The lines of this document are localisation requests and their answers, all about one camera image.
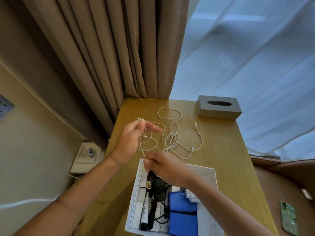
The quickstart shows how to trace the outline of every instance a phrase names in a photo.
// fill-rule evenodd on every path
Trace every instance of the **blue fabric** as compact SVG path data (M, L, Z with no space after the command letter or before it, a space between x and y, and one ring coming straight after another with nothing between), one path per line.
M168 234L174 236L198 236L197 215L171 212Z
M197 203L192 203L183 195L182 191L169 192L169 209L175 212L197 212Z

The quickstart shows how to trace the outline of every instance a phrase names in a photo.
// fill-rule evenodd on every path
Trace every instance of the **wooden tabletop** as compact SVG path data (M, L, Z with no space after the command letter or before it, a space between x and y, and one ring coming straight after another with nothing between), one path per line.
M181 144L187 148L199 147L201 141L195 131L195 122L203 137L202 148L193 153L189 159L182 161L214 168L219 190L278 235L236 121L199 117L195 101L126 98L120 109L106 155L113 149L122 128L138 117L163 123L168 133L172 120L160 119L157 116L157 110L164 106L175 108L183 115L178 122ZM159 114L174 119L179 118L177 112L166 108L160 110ZM163 150L165 145L160 136L155 133L153 137L158 141L156 149ZM143 148L149 149L154 145L151 140L151 143L144 144ZM180 146L176 146L174 150L183 157L188 156L188 152ZM140 158L144 157L140 151L137 151L134 158L104 188L85 214L79 236L131 235L125 232L124 228Z

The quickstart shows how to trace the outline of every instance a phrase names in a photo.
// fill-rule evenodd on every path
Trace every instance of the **person's left hand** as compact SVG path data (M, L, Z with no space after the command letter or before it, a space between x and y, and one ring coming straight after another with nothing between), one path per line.
M137 120L127 124L122 130L116 145L112 151L112 156L122 165L126 164L135 154L139 146L139 137L146 132L162 133L162 129L146 120Z

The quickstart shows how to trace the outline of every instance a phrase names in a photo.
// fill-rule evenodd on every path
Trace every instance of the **hand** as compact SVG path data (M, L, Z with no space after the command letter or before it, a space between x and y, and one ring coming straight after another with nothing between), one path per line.
M139 146L139 137L144 130L162 133L162 129L146 120L137 120L127 124L122 130L116 145L112 151L112 156L122 165L126 164L135 154Z
M146 172L152 170L165 182L177 187L189 187L195 174L173 154L164 151L150 152L144 160Z

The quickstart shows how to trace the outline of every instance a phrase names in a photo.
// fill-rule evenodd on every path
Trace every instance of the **power outlet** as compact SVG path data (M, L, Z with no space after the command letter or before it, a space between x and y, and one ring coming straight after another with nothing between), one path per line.
M14 108L14 104L0 94L0 121Z

